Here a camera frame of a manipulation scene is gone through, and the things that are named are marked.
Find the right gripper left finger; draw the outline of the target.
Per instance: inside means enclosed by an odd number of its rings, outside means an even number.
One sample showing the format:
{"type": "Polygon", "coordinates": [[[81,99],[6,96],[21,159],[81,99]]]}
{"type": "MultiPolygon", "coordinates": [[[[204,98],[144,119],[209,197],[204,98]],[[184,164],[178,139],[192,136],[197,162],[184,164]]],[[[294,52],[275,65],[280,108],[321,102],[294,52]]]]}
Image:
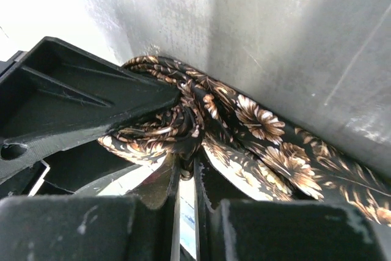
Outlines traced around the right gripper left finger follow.
{"type": "Polygon", "coordinates": [[[2,260],[178,260],[180,159],[124,196],[1,201],[2,260]]]}

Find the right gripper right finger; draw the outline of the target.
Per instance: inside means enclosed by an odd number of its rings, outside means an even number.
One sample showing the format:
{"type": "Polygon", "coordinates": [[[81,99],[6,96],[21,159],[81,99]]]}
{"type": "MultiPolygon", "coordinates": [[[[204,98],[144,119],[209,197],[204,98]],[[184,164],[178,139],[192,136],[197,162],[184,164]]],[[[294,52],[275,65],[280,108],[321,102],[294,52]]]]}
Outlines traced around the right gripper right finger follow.
{"type": "Polygon", "coordinates": [[[194,162],[197,260],[389,260],[390,229],[350,205],[257,202],[194,162]]]}

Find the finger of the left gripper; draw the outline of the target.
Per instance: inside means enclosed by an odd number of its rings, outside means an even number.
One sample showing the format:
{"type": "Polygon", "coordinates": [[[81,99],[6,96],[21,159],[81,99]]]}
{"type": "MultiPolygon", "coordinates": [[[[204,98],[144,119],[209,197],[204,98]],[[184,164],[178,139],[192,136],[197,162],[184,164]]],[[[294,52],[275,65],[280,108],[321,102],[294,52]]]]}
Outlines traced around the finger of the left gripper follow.
{"type": "Polygon", "coordinates": [[[55,37],[1,63],[1,180],[176,104],[178,89],[55,37]]]}

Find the brown floral tie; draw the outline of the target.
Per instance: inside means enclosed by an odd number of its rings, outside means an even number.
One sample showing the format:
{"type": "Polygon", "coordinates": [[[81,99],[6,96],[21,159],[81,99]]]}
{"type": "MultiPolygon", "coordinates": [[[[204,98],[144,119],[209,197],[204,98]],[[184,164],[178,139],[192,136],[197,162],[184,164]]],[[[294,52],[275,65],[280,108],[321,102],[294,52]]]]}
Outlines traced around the brown floral tie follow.
{"type": "Polygon", "coordinates": [[[390,181],[318,136],[176,59],[138,56],[123,68],[175,86],[180,97],[169,109],[99,138],[107,151],[142,166],[178,155],[185,178],[202,152],[255,200],[345,202],[390,226],[390,181]]]}

